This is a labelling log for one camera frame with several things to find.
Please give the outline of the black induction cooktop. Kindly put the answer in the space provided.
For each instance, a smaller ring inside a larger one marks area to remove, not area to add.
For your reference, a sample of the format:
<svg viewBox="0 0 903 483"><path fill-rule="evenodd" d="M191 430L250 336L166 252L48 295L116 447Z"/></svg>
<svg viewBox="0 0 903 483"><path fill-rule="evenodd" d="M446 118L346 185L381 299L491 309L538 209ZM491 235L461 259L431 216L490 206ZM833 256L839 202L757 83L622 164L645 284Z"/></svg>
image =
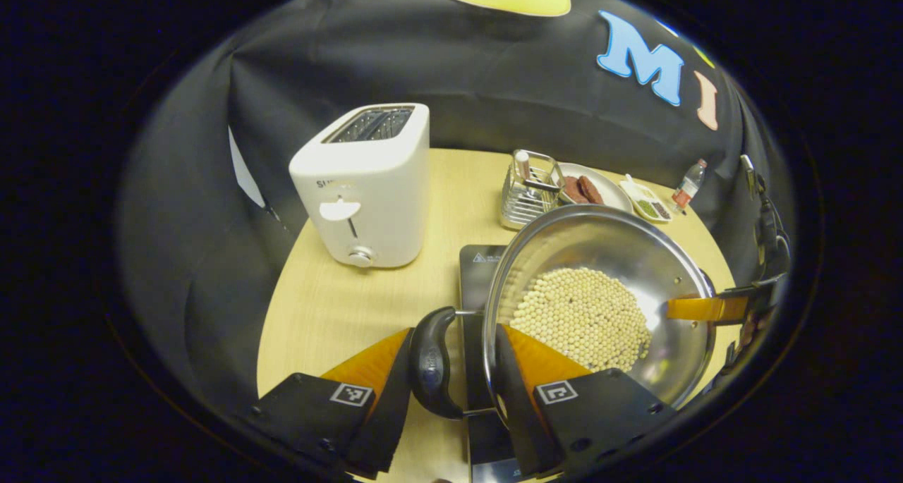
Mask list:
<svg viewBox="0 0 903 483"><path fill-rule="evenodd" d="M488 409L465 419L470 483L519 483L522 474L509 431L492 409L483 376L483 308L503 245L465 245L460 251L460 306L474 312L458 318L467 411Z"/></svg>

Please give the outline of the white plate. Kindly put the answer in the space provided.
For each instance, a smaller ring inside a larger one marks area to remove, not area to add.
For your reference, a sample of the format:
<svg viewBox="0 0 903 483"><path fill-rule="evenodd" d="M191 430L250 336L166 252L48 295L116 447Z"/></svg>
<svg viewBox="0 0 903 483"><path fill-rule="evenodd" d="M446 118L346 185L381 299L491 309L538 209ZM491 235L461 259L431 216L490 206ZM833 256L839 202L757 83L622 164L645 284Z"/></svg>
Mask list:
<svg viewBox="0 0 903 483"><path fill-rule="evenodd" d="M591 183L599 190L605 206L620 209L630 215L634 214L634 207L628 195L618 184L601 174L597 169L569 162L558 162L558 166L563 176L574 178L586 176L589 178Z"/></svg>

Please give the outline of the red label water bottle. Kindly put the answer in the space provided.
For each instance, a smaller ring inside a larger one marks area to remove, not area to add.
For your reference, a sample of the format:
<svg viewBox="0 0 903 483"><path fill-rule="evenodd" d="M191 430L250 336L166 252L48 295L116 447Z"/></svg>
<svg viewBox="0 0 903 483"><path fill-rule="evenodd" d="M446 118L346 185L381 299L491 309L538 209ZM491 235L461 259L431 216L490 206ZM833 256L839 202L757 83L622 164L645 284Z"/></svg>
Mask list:
<svg viewBox="0 0 903 483"><path fill-rule="evenodd" d="M704 181L708 163L705 159L698 159L693 166L687 169L680 184L677 185L671 200L671 209L674 212L683 212L687 204L696 196Z"/></svg>

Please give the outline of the pile of soybeans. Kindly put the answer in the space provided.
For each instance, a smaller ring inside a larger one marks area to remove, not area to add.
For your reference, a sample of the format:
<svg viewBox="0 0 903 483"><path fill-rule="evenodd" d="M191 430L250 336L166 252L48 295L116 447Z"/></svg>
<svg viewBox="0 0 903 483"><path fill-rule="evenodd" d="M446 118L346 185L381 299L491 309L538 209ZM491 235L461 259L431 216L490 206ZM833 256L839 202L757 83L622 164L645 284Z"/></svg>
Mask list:
<svg viewBox="0 0 903 483"><path fill-rule="evenodd" d="M590 371L629 371L652 334L634 293L603 271L558 268L528 283L507 323Z"/></svg>

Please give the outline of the white toaster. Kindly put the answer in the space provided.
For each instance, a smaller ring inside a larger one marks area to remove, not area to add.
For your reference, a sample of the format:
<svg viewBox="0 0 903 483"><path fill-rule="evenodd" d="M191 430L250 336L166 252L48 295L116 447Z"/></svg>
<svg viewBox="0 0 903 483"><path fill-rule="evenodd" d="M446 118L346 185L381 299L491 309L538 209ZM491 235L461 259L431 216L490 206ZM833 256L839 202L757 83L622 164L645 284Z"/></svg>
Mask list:
<svg viewBox="0 0 903 483"><path fill-rule="evenodd" d="M425 242L431 111L403 102L343 114L291 158L310 222L337 262L405 267Z"/></svg>

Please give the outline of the stainless steel pot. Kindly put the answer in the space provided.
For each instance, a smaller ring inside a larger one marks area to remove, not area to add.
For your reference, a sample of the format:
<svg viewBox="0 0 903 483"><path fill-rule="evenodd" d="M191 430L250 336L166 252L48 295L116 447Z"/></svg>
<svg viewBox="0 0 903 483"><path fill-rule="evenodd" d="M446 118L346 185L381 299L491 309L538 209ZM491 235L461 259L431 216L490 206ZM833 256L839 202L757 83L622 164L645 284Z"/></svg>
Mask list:
<svg viewBox="0 0 903 483"><path fill-rule="evenodd" d="M668 405L686 405L709 365L714 328L667 318L667 301L686 293L714 296L708 275L673 239L636 216L596 204L570 204L524 226L496 262L484 301L476 361L487 389L497 366L494 336L513 319L528 288L548 272L600 271L636 297L652 334L652 360L634 378Z"/></svg>

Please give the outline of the white divided dish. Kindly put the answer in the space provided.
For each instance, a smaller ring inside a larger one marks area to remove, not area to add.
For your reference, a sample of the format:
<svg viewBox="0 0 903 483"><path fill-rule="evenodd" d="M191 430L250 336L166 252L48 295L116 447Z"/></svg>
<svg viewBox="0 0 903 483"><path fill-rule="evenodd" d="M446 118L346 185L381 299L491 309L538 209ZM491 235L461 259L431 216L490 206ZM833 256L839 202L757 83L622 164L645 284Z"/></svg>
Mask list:
<svg viewBox="0 0 903 483"><path fill-rule="evenodd" d="M636 209L636 205L635 205L636 200L641 200L641 198L642 198L642 200L646 200L649 203L651 203L651 202L661 202L662 204L664 204L664 203L661 200L659 200L659 197L657 196L657 194L655 194L655 192L653 192L652 190L649 190L649 188L647 188L646 186L643 186L643 185L639 184L638 182L636 182L634 180L634 178L632 178L631 175L629 175L629 174L625 175L625 180L620 181L619 184L620 184L620 187L622 188L622 190L626 193L626 196L628 196L628 198L630 199L632 206L634 207L636 213L638 213L638 215L642 219L645 219L646 221L654 223L654 224L668 224L671 222L671 220L673 220L673 216L670 220L663 220L663 219L661 219L661 217L659 217L658 220L646 219Z"/></svg>

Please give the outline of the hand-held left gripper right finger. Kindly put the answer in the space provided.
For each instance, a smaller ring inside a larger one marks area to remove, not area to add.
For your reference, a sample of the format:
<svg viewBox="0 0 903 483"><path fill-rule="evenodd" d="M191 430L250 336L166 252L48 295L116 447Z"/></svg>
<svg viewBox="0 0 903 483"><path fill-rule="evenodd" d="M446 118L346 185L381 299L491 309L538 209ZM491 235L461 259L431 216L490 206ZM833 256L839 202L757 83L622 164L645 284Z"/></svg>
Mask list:
<svg viewBox="0 0 903 483"><path fill-rule="evenodd" d="M528 477L613 463L675 416L623 371L590 371L510 326L497 325L495 355L493 386Z"/></svg>

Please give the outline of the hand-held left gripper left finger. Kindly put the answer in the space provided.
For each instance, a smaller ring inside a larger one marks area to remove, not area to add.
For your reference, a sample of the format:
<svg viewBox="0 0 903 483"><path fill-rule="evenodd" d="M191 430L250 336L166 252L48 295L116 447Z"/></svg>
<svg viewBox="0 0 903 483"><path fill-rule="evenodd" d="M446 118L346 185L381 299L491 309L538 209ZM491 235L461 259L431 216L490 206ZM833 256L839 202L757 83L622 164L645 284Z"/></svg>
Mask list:
<svg viewBox="0 0 903 483"><path fill-rule="evenodd" d="M402 436L412 329L387 336L322 376L293 373L246 409L246 424L291 454L374 479Z"/></svg>

